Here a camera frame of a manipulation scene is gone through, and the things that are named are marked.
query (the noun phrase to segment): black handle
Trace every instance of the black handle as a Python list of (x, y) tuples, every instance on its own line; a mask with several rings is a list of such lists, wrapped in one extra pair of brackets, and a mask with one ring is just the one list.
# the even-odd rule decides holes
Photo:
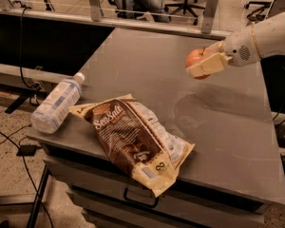
[(127, 195), (127, 191), (128, 191), (128, 188), (126, 187), (124, 189), (124, 192), (123, 192), (123, 198), (126, 201), (133, 202), (135, 204), (138, 204), (138, 205), (141, 205), (141, 206), (144, 206), (144, 207), (147, 207), (147, 208), (151, 208), (151, 209), (155, 208), (158, 205), (158, 203), (159, 203), (159, 198), (155, 198), (155, 201), (154, 201), (153, 204), (147, 204), (147, 203), (143, 203), (143, 202), (140, 202), (140, 201), (136, 201), (136, 200), (130, 199), (130, 198), (128, 198), (126, 196)]

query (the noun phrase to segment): plastic bottle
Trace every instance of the plastic bottle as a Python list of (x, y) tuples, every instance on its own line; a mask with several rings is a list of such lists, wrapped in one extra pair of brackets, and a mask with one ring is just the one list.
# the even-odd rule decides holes
[(68, 107), (79, 100), (81, 86), (85, 75), (78, 72), (72, 79), (62, 80), (31, 114), (32, 126), (43, 133), (54, 133), (58, 130), (68, 114)]

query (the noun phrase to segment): gray table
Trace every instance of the gray table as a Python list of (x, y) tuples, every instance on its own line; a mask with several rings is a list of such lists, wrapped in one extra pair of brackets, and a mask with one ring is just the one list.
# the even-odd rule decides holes
[[(228, 66), (203, 81), (184, 70), (189, 51), (213, 43), (115, 28), (81, 69), (86, 76), (81, 103), (131, 93), (170, 133), (196, 144), (180, 169), (180, 181), (264, 203), (255, 213), (267, 205), (285, 206), (285, 179), (260, 64)], [(44, 146), (107, 161), (92, 127), (74, 116), (53, 135), (31, 130), (28, 136)]]

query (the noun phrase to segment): white robotic arm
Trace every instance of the white robotic arm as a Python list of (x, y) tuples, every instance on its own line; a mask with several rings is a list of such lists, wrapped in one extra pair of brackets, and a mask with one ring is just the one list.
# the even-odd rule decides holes
[(194, 78), (222, 71), (227, 65), (242, 67), (262, 58), (285, 55), (285, 12), (233, 32), (204, 52), (200, 59), (186, 64), (187, 73)]

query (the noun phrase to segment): brown chip bag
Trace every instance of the brown chip bag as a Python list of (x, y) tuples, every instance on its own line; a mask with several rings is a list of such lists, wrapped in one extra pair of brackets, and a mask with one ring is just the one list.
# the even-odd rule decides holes
[(155, 114), (131, 95), (69, 110), (94, 126), (112, 163), (151, 189), (155, 197), (175, 182), (182, 162), (194, 148), (169, 134)]

